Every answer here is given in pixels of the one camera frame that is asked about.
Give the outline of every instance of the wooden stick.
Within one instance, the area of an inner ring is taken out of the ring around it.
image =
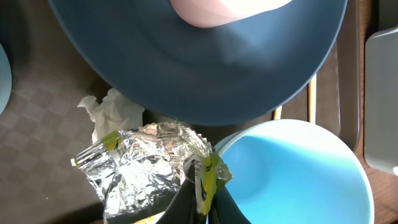
[[[315,74],[308,84],[308,119],[315,124],[317,111],[317,74]]]
[[[272,116],[272,119],[280,119],[280,117],[282,116],[282,106],[279,106],[278,108],[276,108],[274,110],[274,114]]]

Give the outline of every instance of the wooden table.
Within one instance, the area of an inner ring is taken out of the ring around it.
[[[372,13],[372,0],[359,0],[360,35],[361,35],[361,121],[364,116],[364,44],[366,30],[369,27]],[[361,139],[356,151],[371,183],[375,223],[398,223],[398,177],[373,169],[367,165],[363,156],[363,127]]]

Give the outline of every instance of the blue cup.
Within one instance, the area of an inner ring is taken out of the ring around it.
[[[251,223],[373,223],[371,187],[338,137],[304,121],[278,120],[223,139],[226,185]]]

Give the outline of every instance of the silver foil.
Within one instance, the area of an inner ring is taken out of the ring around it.
[[[113,138],[97,141],[71,160],[102,200],[105,220],[148,210],[165,194],[177,193],[184,160],[211,153],[205,138],[176,123],[149,124],[109,136]],[[116,147],[110,149],[106,141],[116,142]]]

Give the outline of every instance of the crumpled tissue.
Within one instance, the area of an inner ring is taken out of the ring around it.
[[[142,112],[145,108],[131,101],[114,88],[108,91],[102,104],[95,96],[85,96],[77,107],[86,108],[95,128],[93,143],[116,130],[137,129],[142,126]]]

